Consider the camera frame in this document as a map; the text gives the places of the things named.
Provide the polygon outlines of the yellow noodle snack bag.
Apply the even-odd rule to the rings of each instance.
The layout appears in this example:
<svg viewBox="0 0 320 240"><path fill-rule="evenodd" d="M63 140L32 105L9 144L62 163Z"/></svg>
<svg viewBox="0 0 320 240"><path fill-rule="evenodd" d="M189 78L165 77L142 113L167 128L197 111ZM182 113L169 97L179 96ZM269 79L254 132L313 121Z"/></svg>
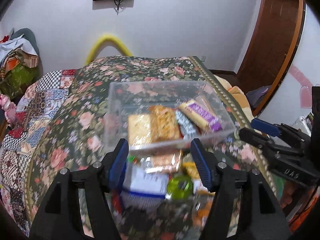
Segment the yellow noodle snack bag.
<svg viewBox="0 0 320 240"><path fill-rule="evenodd" d="M190 176L192 179L200 179L196 164L192 161L182 163L182 170L185 174Z"/></svg>

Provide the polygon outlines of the red white snack packet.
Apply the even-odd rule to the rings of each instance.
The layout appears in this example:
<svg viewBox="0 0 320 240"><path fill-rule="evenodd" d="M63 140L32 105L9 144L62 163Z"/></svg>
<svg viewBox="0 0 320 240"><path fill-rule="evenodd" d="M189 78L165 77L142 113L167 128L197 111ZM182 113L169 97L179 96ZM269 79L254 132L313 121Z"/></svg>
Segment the red white snack packet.
<svg viewBox="0 0 320 240"><path fill-rule="evenodd" d="M175 116L184 140L193 139L199 136L196 125L190 121L184 113L180 110L176 110Z"/></svg>

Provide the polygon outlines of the white blue snack bag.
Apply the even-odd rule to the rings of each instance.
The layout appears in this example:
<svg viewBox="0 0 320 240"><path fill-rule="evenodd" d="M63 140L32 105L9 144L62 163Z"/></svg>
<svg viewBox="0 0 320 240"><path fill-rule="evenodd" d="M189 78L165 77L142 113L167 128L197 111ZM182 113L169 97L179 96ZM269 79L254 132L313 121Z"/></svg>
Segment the white blue snack bag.
<svg viewBox="0 0 320 240"><path fill-rule="evenodd" d="M165 200L168 182L168 174L146 173L140 166L128 163L120 190L124 208L155 211Z"/></svg>

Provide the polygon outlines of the purple label biscuit pack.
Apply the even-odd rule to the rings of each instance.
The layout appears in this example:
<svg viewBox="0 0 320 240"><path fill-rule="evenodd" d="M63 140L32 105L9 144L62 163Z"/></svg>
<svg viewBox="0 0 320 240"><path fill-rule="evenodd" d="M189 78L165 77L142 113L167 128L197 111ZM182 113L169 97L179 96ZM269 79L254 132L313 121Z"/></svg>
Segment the purple label biscuit pack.
<svg viewBox="0 0 320 240"><path fill-rule="evenodd" d="M178 109L204 132L213 133L222 130L218 117L195 100L180 104Z"/></svg>

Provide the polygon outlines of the round biscuit roll pack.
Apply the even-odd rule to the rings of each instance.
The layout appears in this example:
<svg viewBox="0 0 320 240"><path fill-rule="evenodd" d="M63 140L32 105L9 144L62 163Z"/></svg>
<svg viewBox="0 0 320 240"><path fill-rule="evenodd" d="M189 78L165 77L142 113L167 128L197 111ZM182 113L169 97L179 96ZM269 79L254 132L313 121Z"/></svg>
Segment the round biscuit roll pack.
<svg viewBox="0 0 320 240"><path fill-rule="evenodd" d="M216 116L213 108L211 107L209 101L204 95L199 95L195 99L200 105L202 105L207 111L209 111L212 115Z"/></svg>

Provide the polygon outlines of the orange cracker pack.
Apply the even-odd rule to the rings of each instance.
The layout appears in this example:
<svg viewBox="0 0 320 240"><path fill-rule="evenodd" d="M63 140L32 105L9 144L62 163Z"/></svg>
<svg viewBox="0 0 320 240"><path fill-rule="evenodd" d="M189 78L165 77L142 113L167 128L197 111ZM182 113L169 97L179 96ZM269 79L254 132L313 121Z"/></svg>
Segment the orange cracker pack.
<svg viewBox="0 0 320 240"><path fill-rule="evenodd" d="M146 157L141 167L146 173L176 173L182 161L182 151Z"/></svg>

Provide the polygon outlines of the beige yellow blanket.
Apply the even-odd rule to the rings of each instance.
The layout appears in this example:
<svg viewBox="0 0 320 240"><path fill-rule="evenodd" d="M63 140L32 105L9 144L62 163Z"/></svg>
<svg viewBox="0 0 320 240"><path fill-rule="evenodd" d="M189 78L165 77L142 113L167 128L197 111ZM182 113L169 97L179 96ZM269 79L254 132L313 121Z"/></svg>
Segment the beige yellow blanket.
<svg viewBox="0 0 320 240"><path fill-rule="evenodd" d="M214 75L219 83L226 89L232 96L235 98L237 103L240 105L242 111L244 112L246 118L251 122L254 119L254 116L252 114L252 110L249 104L249 101L247 100L245 94L238 86L231 85L226 79L223 79L220 76Z"/></svg>

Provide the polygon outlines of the square cracker pack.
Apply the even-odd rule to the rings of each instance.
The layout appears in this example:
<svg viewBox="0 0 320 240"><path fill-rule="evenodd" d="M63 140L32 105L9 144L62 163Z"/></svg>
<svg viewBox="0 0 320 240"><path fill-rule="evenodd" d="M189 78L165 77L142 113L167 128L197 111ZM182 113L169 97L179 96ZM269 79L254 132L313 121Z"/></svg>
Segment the square cracker pack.
<svg viewBox="0 0 320 240"><path fill-rule="evenodd" d="M149 114L129 115L128 141L130 146L151 143L151 119Z"/></svg>

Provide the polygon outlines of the floral green bedspread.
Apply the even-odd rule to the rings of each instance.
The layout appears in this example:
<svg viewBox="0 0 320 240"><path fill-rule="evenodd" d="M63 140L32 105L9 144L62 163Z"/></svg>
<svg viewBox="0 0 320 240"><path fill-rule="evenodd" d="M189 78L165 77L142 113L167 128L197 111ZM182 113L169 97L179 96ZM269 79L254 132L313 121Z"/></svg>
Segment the floral green bedspread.
<svg viewBox="0 0 320 240"><path fill-rule="evenodd" d="M204 81L213 87L236 128L249 127L251 109L240 109L240 100L229 91L228 81L213 75L195 57L148 59L112 56L93 61L76 71L69 95L49 121L40 142L36 144L24 183L24 202L30 223L40 207L57 172L67 167L82 170L100 160L104 120L111 82L133 81ZM240 140L235 132L208 150L225 157L235 169L258 167L277 195L272 175L261 151ZM197 239L193 229L191 207L186 204L160 202L155 211L144 212L130 207L121 215L115 211L116 225L123 239Z"/></svg>

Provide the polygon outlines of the clear plastic storage box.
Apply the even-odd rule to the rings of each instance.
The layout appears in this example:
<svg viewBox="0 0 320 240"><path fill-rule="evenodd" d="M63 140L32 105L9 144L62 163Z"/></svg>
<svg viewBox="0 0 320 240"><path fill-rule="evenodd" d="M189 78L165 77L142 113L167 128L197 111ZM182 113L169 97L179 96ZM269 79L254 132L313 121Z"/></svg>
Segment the clear plastic storage box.
<svg viewBox="0 0 320 240"><path fill-rule="evenodd" d="M149 114L152 141L130 146L130 152L157 152L189 148L193 139L184 140L177 123L178 106L204 95L220 120L222 130L207 133L197 127L196 137L204 145L215 145L235 132L234 122L220 100L217 89L205 81L140 81L110 84L105 119L105 146L111 149L121 139L128 141L129 115Z"/></svg>

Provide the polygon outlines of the patchwork checkered quilt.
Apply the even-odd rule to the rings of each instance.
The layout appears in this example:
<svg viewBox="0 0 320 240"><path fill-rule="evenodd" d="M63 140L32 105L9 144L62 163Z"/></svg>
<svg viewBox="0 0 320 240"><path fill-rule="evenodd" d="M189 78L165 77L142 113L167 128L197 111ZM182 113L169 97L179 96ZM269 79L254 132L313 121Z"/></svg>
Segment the patchwork checkered quilt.
<svg viewBox="0 0 320 240"><path fill-rule="evenodd" d="M32 84L16 107L16 122L1 145L1 197L9 216L25 235L30 226L24 204L24 180L46 127L67 99L75 70L49 72Z"/></svg>

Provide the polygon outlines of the brown wooden door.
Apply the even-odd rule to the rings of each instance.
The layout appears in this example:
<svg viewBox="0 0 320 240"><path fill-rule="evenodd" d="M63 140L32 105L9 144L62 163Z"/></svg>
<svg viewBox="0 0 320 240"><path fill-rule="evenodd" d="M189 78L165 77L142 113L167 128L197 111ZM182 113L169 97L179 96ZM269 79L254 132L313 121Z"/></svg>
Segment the brown wooden door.
<svg viewBox="0 0 320 240"><path fill-rule="evenodd" d="M304 0L261 0L246 54L237 73L244 93L265 86L266 94L252 104L259 115L271 101L289 71L304 28Z"/></svg>

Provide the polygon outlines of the pink plush toy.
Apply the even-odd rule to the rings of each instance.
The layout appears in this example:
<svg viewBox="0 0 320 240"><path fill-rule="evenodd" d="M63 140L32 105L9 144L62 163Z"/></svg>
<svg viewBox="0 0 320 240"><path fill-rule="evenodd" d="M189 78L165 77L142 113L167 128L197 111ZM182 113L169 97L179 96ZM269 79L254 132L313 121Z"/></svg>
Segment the pink plush toy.
<svg viewBox="0 0 320 240"><path fill-rule="evenodd" d="M16 105L4 94L1 94L1 109L4 111L8 124L14 124L16 121Z"/></svg>

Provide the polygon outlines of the yellow curved foam tube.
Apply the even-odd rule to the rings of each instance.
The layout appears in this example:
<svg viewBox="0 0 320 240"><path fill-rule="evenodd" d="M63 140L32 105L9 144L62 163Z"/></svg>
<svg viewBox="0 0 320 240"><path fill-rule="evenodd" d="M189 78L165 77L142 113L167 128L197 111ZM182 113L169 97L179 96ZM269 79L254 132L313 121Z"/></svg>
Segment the yellow curved foam tube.
<svg viewBox="0 0 320 240"><path fill-rule="evenodd" d="M89 51L89 54L86 57L85 65L90 64L94 61L97 56L106 48L112 47L115 49L120 55L123 56L133 56L133 53L124 42L118 37L112 34L103 34L100 36L96 42L93 44L92 48Z"/></svg>

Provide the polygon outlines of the pile of clothes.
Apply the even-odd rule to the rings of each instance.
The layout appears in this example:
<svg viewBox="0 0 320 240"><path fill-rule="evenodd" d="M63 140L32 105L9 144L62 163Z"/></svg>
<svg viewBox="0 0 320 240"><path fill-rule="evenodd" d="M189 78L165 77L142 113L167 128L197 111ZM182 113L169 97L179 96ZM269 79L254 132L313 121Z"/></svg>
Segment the pile of clothes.
<svg viewBox="0 0 320 240"><path fill-rule="evenodd" d="M34 33L12 30L1 39L1 93L22 96L39 74L40 51Z"/></svg>

